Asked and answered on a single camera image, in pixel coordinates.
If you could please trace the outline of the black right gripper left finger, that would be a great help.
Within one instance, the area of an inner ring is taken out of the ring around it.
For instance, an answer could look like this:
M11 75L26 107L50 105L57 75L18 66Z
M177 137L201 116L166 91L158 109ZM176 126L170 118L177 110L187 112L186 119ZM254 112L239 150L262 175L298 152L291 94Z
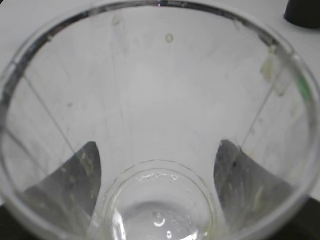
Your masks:
M87 240L102 181L97 143L88 141L51 174L22 190L0 164L0 194L17 224L43 240Z

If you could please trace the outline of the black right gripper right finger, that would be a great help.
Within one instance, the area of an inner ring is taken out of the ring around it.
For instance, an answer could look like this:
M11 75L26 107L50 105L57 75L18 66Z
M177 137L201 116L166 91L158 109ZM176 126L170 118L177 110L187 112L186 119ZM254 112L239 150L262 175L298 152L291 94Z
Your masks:
M294 191L282 178L256 163L228 139L220 141L213 165L213 182L227 224L242 230L274 210ZM268 240L318 240L320 202L308 197L303 207Z

